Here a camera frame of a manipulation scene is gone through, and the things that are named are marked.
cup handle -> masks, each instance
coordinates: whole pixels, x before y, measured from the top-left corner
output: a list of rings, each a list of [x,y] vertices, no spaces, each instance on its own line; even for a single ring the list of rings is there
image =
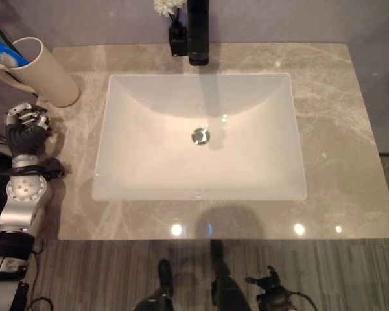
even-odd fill
[[[31,88],[30,86],[27,86],[26,84],[17,82],[14,78],[12,78],[7,73],[12,73],[7,67],[0,64],[0,80],[7,83],[8,85],[15,87],[16,89],[20,89],[27,93],[36,93],[36,91]]]

rectangular sink basin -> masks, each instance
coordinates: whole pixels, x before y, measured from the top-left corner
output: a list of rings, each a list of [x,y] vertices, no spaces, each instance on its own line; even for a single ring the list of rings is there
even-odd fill
[[[303,200],[290,76],[111,75],[94,200]]]

marble countertop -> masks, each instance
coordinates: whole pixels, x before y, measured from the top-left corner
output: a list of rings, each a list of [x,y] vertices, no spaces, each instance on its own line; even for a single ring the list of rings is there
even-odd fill
[[[343,44],[211,45],[207,73],[290,73],[303,150],[304,201],[95,202],[91,188],[113,73],[198,73],[168,45],[58,47],[55,57],[79,83],[72,106],[49,108],[47,154],[66,167],[43,234],[63,240],[170,238],[389,238],[389,193],[348,48]],[[183,230],[171,233],[173,225]],[[294,227],[305,228],[298,235]]]

toothpaste tube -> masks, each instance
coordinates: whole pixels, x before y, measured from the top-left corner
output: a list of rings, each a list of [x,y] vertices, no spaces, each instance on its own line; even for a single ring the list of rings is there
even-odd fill
[[[29,62],[0,42],[0,63],[7,68],[26,66]]]

white flower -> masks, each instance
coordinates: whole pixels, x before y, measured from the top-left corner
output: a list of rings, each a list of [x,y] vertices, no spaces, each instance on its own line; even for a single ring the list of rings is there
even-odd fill
[[[154,10],[160,15],[169,16],[174,15],[173,7],[175,0],[154,0]]]
[[[178,8],[182,8],[182,6],[186,3],[187,0],[172,0],[174,6]]]
[[[154,10],[160,15],[174,15],[173,8],[182,8],[187,0],[154,0]]]

